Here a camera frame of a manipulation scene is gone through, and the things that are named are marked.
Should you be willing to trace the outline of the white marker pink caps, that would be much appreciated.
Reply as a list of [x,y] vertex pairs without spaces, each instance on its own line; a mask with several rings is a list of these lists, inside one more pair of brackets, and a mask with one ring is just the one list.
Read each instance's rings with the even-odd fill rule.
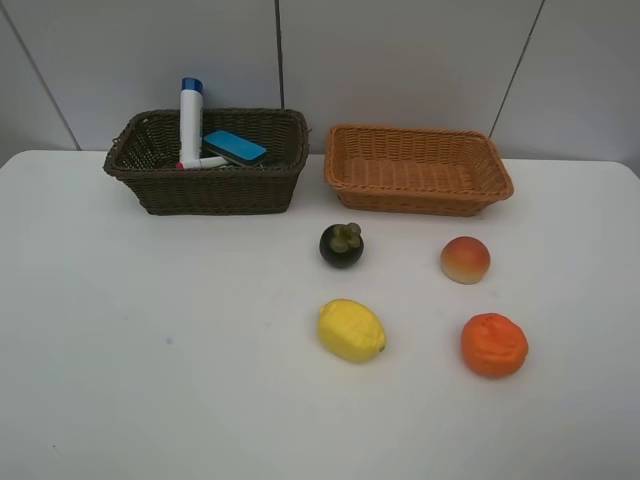
[[208,158],[190,158],[182,159],[176,164],[178,170],[189,169],[209,169],[226,166],[227,160],[221,156],[214,156]]

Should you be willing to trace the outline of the black felt whiteboard eraser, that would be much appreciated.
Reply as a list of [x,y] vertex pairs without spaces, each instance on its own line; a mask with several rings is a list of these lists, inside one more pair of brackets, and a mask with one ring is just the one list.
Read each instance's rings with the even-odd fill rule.
[[223,130],[204,136],[203,146],[227,161],[245,167],[259,165],[267,156],[266,148]]

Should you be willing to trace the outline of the white bottle blue cap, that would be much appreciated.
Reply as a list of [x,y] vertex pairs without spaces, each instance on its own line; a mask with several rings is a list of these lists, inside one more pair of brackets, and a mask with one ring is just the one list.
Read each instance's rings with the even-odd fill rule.
[[180,93],[180,161],[199,159],[202,149],[203,84],[185,77]]

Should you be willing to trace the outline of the orange tangerine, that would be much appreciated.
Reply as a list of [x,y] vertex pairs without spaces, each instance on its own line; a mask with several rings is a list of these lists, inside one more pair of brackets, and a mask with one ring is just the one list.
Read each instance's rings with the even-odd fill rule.
[[471,317],[463,326],[460,349],[465,365],[475,374],[504,378],[518,372],[529,353],[524,331],[497,313]]

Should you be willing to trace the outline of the dark purple mangosteen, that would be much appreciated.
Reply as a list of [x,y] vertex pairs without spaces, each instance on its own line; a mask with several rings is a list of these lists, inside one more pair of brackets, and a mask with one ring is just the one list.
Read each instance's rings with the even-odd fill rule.
[[360,226],[350,222],[327,227],[321,235],[319,251],[333,268],[345,269],[355,265],[364,251]]

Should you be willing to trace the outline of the yellow lemon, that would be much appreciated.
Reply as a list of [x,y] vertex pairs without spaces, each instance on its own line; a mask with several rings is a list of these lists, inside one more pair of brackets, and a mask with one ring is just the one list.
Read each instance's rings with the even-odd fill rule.
[[316,333],[328,352],[351,363],[367,363],[387,345],[386,332],[376,314],[348,299],[335,299],[320,308]]

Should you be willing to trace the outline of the orange wicker basket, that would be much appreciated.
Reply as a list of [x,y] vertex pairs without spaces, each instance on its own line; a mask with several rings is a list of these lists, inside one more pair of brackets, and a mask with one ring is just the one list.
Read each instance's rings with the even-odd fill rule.
[[347,208],[470,217],[514,186],[492,141],[475,131],[337,125],[324,178]]

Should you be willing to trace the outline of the red yellow peach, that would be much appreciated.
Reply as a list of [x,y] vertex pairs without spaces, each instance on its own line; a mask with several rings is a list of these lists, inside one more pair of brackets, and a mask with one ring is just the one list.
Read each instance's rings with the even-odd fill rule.
[[464,285],[479,283],[488,272],[490,264],[488,248],[474,237],[454,238],[440,254],[440,266],[444,275]]

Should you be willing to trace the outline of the dark brown wicker basket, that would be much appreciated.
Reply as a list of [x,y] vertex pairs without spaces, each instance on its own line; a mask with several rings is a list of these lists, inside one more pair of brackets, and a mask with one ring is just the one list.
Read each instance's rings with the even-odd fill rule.
[[204,111],[203,132],[224,130],[266,149],[259,166],[176,168],[179,112],[135,115],[113,141],[106,174],[123,182],[152,215],[258,215],[288,209],[309,153],[304,115],[291,109]]

